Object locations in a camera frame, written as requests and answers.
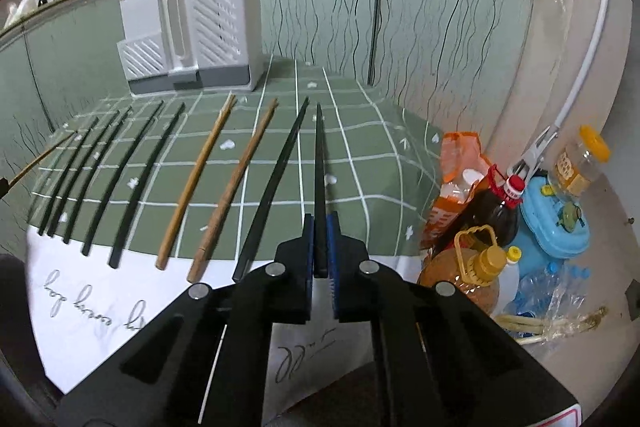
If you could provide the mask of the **yellow lid glass jar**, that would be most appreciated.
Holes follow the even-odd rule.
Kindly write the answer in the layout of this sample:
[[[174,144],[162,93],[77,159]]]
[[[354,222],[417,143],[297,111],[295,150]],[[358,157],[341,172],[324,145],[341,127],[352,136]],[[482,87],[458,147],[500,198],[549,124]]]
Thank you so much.
[[[575,138],[561,150],[549,172],[549,183],[556,196],[578,200],[611,158],[608,143],[596,129],[582,124]]]

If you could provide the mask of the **white grey utensil holder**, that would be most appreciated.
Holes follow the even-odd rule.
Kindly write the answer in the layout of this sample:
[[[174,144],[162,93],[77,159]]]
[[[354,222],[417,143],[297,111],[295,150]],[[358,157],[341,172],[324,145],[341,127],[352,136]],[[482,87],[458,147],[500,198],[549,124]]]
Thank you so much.
[[[260,0],[122,0],[120,15],[134,95],[252,91],[264,75]]]

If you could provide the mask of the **dark soy sauce bottle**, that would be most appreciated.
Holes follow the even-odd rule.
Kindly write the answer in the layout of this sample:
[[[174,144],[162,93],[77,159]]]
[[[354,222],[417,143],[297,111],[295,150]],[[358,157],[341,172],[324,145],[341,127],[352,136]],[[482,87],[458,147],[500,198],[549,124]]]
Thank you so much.
[[[500,247],[509,245],[518,233],[518,206],[522,202],[525,183],[517,174],[507,178],[492,165],[474,192],[471,202],[454,218],[446,231],[436,239],[438,253],[454,246],[454,236],[473,227],[489,225]]]

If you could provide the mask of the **blue plastic container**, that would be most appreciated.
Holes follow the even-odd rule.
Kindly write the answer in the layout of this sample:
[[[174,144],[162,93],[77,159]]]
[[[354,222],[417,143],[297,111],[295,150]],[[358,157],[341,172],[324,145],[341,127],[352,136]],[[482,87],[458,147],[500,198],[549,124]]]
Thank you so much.
[[[521,249],[520,277],[541,270],[549,262],[574,259],[590,245],[590,228],[585,215],[576,220],[572,231],[563,221],[565,202],[555,195],[544,195],[544,176],[533,176],[518,205],[518,233],[512,245]]]

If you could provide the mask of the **green checked tablecloth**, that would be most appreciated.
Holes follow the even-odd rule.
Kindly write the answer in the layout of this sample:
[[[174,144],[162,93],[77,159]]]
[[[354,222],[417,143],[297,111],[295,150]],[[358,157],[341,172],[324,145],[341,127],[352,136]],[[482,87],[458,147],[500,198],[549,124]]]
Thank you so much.
[[[70,124],[78,137],[43,161],[32,190],[27,232],[27,280],[32,330],[44,373],[69,392],[181,294],[210,216],[258,122],[278,107],[234,195],[203,281],[232,281],[254,214],[288,132],[309,98],[286,165],[256,263],[272,260],[297,236],[314,210],[316,105],[324,128],[326,203],[342,231],[369,254],[412,281],[420,270],[420,240],[440,182],[438,128],[396,104],[382,89],[308,63],[271,57],[264,80],[236,98],[210,152],[166,269],[155,268],[167,225],[198,153],[212,130],[224,93],[209,90],[107,98]],[[85,150],[115,112],[131,106],[113,148],[98,208],[81,241],[64,244],[48,221]]]

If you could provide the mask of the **orange snack bag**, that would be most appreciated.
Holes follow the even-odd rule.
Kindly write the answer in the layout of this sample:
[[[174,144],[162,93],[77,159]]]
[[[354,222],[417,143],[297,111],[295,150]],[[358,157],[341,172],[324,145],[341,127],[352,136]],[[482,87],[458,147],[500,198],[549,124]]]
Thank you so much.
[[[448,132],[440,150],[439,195],[428,214],[421,247],[430,248],[469,204],[479,188],[486,188],[484,179],[491,162],[483,154],[480,136],[476,132]]]

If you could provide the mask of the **cooking oil bottle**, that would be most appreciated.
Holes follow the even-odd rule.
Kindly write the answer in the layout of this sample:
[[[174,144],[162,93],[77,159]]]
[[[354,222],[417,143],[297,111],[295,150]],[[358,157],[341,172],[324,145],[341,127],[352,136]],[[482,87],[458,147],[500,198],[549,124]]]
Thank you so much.
[[[522,251],[501,247],[490,225],[472,227],[454,236],[454,246],[423,263],[418,283],[434,288],[449,282],[490,315],[499,314],[518,290]]]

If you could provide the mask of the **wooden chopstick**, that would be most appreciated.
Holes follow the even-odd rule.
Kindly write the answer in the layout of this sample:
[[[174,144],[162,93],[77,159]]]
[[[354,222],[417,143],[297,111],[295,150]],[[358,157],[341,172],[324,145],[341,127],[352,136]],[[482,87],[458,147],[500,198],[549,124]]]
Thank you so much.
[[[217,119],[215,120],[212,130],[210,130],[209,135],[207,135],[200,153],[198,153],[198,158],[196,158],[195,164],[189,174],[189,178],[186,180],[186,185],[183,187],[182,193],[178,199],[177,207],[167,225],[162,243],[160,243],[160,250],[158,251],[155,262],[155,268],[160,271],[164,271],[166,269],[169,256],[172,248],[175,246],[176,237],[180,230],[184,215],[186,214],[186,210],[188,209],[189,202],[191,202],[193,193],[198,186],[198,181],[200,181],[210,152],[213,150],[215,142],[232,112],[232,107],[235,104],[235,101],[236,95],[230,93],[227,100],[224,102],[224,106],[222,106]]]
[[[29,164],[27,164],[19,173],[17,173],[11,180],[7,180],[6,178],[2,178],[2,186],[6,186],[8,190],[11,190],[18,182],[22,181],[24,176],[27,176],[32,169],[40,164],[44,158],[47,158],[51,153],[53,153],[58,147],[70,141],[75,135],[77,131],[73,131],[72,133],[64,136],[63,139],[58,140],[58,142],[51,145],[47,150],[39,154],[35,157]]]
[[[243,179],[245,171],[248,165],[250,165],[250,161],[255,154],[255,150],[257,150],[260,140],[262,139],[268,124],[270,124],[277,107],[278,100],[274,98],[268,105],[265,114],[260,118],[256,130],[250,137],[250,141],[248,141],[245,150],[243,150],[243,154],[239,159],[238,165],[236,165],[232,171],[230,181],[222,192],[220,199],[218,200],[217,207],[210,216],[207,228],[203,233],[201,243],[198,245],[198,250],[192,260],[190,270],[186,276],[186,280],[189,283],[198,283],[198,281],[201,280],[205,271],[207,258],[218,241],[218,237],[221,233],[222,227],[224,226],[224,220],[226,220],[228,211],[231,208],[234,195],[236,191],[238,191],[238,187],[240,186],[240,182]]]

